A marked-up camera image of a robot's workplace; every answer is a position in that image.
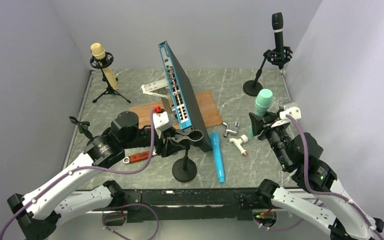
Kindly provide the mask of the black round-base mic stand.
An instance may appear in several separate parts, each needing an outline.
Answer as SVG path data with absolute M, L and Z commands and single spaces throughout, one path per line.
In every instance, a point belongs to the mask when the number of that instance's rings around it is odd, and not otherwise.
M 72 124 L 76 125 L 80 134 L 83 134 L 90 141 L 94 140 L 93 134 L 89 131 L 91 125 L 89 121 L 79 121 L 74 116 L 69 116 L 69 120 Z

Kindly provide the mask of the mint green microphone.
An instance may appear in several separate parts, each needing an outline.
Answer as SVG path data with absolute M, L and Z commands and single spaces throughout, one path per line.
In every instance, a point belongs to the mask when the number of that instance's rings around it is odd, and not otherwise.
M 273 92 L 270 89 L 262 89 L 256 99 L 253 113 L 259 117 L 264 117 L 273 101 Z

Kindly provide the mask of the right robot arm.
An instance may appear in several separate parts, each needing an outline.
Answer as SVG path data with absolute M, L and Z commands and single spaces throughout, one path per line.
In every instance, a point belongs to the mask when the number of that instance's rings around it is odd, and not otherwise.
M 331 240 L 383 239 L 384 221 L 365 213 L 344 189 L 335 171 L 320 159 L 323 148 L 304 132 L 290 111 L 249 113 L 252 134 L 266 139 L 282 171 L 322 203 L 304 200 L 278 183 L 264 179 L 252 200 L 255 207 L 287 210 L 323 231 Z

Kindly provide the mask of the black microphone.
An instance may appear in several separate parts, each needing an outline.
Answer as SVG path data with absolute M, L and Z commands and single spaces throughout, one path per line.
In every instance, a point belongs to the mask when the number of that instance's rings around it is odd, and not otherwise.
M 271 17 L 271 25 L 274 33 L 274 43 L 276 53 L 276 61 L 281 64 L 284 62 L 284 38 L 283 38 L 283 27 L 284 20 L 281 12 L 274 13 Z

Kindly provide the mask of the black stand with shock mount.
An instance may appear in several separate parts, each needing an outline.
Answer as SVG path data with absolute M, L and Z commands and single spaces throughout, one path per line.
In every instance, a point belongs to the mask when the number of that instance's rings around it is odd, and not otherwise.
M 263 67 L 265 63 L 269 62 L 282 70 L 285 65 L 292 59 L 292 54 L 293 51 L 289 46 L 284 46 L 280 51 L 276 49 L 266 50 L 263 53 L 263 61 L 255 74 L 254 80 L 248 80 L 243 84 L 242 89 L 244 93 L 248 96 L 256 97 L 258 93 L 263 89 L 262 84 L 259 83 L 259 79 L 263 73 Z

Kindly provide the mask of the black stand of green microphone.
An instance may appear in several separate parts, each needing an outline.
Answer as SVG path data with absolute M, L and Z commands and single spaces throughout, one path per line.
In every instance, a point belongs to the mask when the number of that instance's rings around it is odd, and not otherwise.
M 185 150 L 184 156 L 172 165 L 172 175 L 177 181 L 188 183 L 196 177 L 197 165 L 189 158 L 189 150 L 191 146 L 199 146 L 203 137 L 203 132 L 198 129 L 189 132 L 178 131 L 175 134 L 174 142 Z

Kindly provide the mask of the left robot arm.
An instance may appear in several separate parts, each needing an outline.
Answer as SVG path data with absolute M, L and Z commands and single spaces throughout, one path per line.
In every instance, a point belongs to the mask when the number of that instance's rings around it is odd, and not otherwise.
M 151 155 L 168 157 L 193 142 L 193 131 L 176 129 L 165 111 L 153 109 L 150 124 L 139 127 L 135 112 L 121 112 L 101 135 L 92 135 L 89 123 L 71 117 L 89 142 L 84 151 L 65 169 L 27 194 L 7 199 L 13 221 L 27 240 L 44 240 L 66 221 L 97 209 L 123 209 L 132 204 L 114 180 L 80 195 L 73 195 L 86 181 L 103 172 L 111 173 L 127 149 L 149 148 Z

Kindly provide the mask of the blue microphone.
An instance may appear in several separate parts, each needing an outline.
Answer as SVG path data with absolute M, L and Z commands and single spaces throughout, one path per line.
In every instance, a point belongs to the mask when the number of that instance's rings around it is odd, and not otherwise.
M 210 134 L 210 141 L 212 145 L 212 152 L 214 157 L 215 171 L 219 183 L 226 181 L 223 158 L 221 153 L 221 140 L 218 132 L 212 132 Z

